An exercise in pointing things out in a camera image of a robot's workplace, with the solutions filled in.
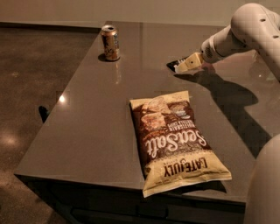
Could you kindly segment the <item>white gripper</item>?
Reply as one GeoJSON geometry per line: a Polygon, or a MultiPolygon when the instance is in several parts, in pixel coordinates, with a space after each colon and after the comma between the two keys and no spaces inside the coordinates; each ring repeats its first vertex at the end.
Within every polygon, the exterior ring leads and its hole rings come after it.
{"type": "Polygon", "coordinates": [[[220,60],[223,60],[223,57],[218,53],[214,45],[214,36],[211,36],[205,40],[201,47],[200,52],[195,52],[188,56],[186,59],[180,59],[178,64],[175,66],[175,73],[182,74],[189,70],[196,69],[203,64],[203,61],[213,64],[220,60]]]}

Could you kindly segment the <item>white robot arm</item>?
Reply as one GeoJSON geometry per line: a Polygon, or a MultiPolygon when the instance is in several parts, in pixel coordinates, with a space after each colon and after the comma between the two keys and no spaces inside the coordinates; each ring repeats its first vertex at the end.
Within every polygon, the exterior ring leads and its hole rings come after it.
{"type": "MultiPolygon", "coordinates": [[[[280,15],[258,3],[241,6],[224,30],[205,40],[175,67],[182,74],[202,63],[215,63],[235,53],[256,50],[280,81],[280,15]]],[[[280,135],[261,149],[248,190],[243,224],[280,224],[280,135]]]]}

